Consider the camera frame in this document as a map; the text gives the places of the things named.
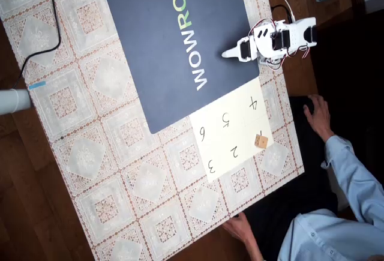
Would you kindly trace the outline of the person's right hand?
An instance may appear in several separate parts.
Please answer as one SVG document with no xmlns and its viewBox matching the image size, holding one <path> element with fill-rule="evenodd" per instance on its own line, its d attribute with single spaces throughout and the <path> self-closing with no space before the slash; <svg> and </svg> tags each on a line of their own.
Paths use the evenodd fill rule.
<svg viewBox="0 0 384 261">
<path fill-rule="evenodd" d="M 326 143 L 327 140 L 334 135 L 331 130 L 331 116 L 328 109 L 328 103 L 320 95 L 309 95 L 314 110 L 310 112 L 307 105 L 304 105 L 304 114 L 311 128 Z"/>
</svg>

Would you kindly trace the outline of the person's left hand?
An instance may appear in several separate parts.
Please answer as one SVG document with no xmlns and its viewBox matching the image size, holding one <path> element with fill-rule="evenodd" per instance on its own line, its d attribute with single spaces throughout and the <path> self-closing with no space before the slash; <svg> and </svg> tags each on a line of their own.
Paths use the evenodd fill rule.
<svg viewBox="0 0 384 261">
<path fill-rule="evenodd" d="M 250 224 L 243 212 L 240 212 L 237 216 L 232 217 L 221 226 L 232 237 L 240 240 L 245 245 L 251 245 L 256 241 Z"/>
</svg>

